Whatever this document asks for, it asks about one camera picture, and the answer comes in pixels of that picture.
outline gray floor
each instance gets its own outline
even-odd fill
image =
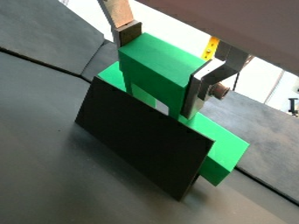
[[[57,0],[0,0],[0,48],[81,74],[104,35]]]
[[[93,77],[104,71],[117,61],[117,46],[105,41],[104,45],[97,49],[97,52],[90,59],[81,77],[86,81],[92,81]]]
[[[0,223],[297,223],[233,171],[176,202],[73,120],[89,84],[0,53]]]
[[[200,112],[249,143],[237,167],[299,205],[299,120],[235,92]]]

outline table surface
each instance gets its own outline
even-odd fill
[[[179,203],[77,125],[89,84],[0,53],[1,223],[296,223],[297,207],[233,171]]]

